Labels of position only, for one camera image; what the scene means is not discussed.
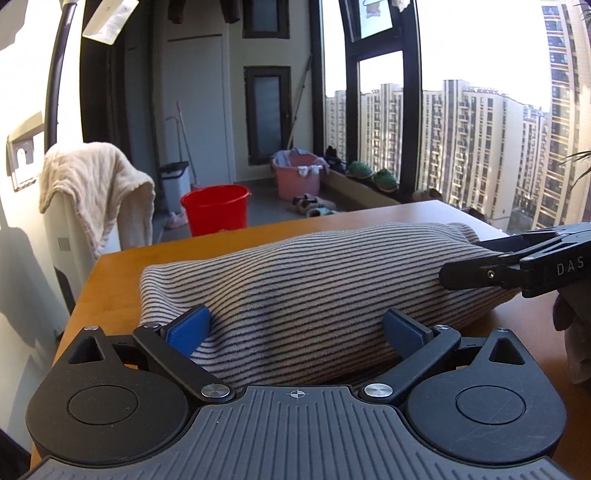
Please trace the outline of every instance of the crosshair marking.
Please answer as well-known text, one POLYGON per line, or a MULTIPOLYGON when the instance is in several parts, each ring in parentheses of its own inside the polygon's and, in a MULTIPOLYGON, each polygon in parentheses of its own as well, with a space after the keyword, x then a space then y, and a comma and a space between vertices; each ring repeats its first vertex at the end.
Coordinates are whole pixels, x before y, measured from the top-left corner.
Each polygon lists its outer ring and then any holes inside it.
POLYGON ((302 390, 294 390, 293 392, 289 392, 288 395, 291 395, 294 398, 302 398, 304 395, 310 395, 309 393, 304 393, 302 390))

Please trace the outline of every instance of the striped towel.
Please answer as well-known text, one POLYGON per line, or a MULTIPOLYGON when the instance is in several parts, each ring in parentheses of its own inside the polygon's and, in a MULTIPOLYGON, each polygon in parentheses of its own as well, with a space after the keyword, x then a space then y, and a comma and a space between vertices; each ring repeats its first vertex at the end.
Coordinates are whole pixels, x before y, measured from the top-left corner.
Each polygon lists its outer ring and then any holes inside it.
POLYGON ((210 336, 191 357, 235 388, 327 384, 347 375, 357 382, 359 372, 370 378, 396 358, 381 326, 390 307, 427 326, 461 328, 515 296, 439 284, 446 261, 491 253, 475 241, 459 223, 389 223, 152 265, 141 277, 141 323, 168 323, 204 304, 210 336))

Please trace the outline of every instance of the slipper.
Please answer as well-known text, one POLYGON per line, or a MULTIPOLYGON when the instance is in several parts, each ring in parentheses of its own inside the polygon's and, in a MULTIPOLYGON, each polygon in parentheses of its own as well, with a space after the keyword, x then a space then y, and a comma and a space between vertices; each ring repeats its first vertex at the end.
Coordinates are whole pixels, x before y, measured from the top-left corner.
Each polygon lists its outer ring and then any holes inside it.
POLYGON ((348 177, 353 177, 354 179, 359 180, 369 179, 373 174, 373 170, 368 165, 361 163, 360 161, 351 162, 346 172, 348 177))
POLYGON ((413 192, 413 202, 425 202, 426 200, 443 201, 443 195, 436 189, 416 190, 413 192))
POLYGON ((312 209, 308 210, 308 212, 306 213, 306 216, 308 218, 324 217, 325 215, 334 215, 335 213, 340 213, 340 212, 337 212, 336 210, 331 210, 326 207, 317 207, 317 208, 312 208, 312 209))
POLYGON ((334 202, 324 200, 320 197, 314 197, 309 193, 306 193, 303 197, 294 197, 294 199, 291 201, 290 210, 305 215, 310 209, 318 207, 325 207, 329 210, 336 209, 334 202))
POLYGON ((382 192, 392 193, 398 190, 398 182, 389 170, 382 168, 374 174, 374 183, 382 192))

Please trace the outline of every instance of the green plant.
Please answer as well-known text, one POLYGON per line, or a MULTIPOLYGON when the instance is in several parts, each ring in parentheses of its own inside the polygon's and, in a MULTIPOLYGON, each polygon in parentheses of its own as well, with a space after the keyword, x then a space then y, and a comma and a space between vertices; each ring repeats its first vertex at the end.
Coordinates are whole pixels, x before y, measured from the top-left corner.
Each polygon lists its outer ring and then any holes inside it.
MULTIPOLYGON (((577 153, 573 153, 571 155, 567 155, 566 157, 564 157, 562 159, 563 161, 560 162, 559 165, 567 163, 568 161, 587 160, 589 158, 591 158, 591 150, 584 150, 582 152, 577 152, 577 153)), ((573 188, 580 179, 582 179, 585 175, 587 175, 589 173, 591 173, 591 167, 589 167, 581 175, 578 176, 578 178, 574 181, 573 186, 571 188, 573 188)))

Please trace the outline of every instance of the window sill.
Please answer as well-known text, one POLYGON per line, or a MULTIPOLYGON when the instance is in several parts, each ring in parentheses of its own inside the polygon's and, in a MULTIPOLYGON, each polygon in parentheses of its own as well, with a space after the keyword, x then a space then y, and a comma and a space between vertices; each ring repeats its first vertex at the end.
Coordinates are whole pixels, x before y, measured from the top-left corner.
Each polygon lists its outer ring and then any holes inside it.
POLYGON ((363 208, 380 208, 400 204, 387 195, 334 170, 323 176, 322 183, 360 204, 363 208))

